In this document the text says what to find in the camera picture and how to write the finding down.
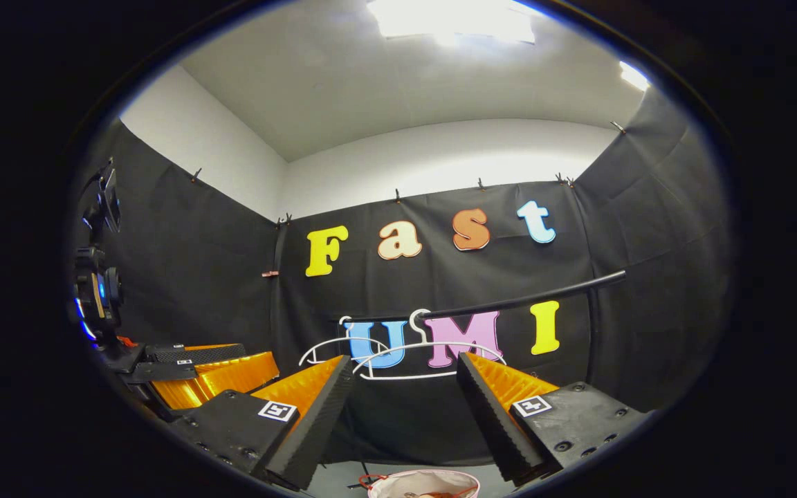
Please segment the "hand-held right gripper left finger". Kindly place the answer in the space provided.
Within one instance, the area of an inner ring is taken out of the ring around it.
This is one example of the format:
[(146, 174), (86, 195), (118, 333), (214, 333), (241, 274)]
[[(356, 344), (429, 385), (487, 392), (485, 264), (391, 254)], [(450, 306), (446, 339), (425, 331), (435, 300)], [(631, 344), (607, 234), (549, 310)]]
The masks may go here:
[(336, 356), (251, 394), (226, 389), (167, 427), (235, 475), (304, 490), (352, 391), (354, 365)]

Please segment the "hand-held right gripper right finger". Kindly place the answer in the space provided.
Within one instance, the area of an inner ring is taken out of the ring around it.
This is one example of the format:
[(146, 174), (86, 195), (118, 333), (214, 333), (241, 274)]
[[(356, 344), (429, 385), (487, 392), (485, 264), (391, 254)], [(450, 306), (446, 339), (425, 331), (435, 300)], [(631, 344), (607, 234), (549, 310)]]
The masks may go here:
[(456, 376), (497, 469), (516, 486), (605, 456), (652, 418), (587, 382), (557, 387), (474, 353), (462, 353)]

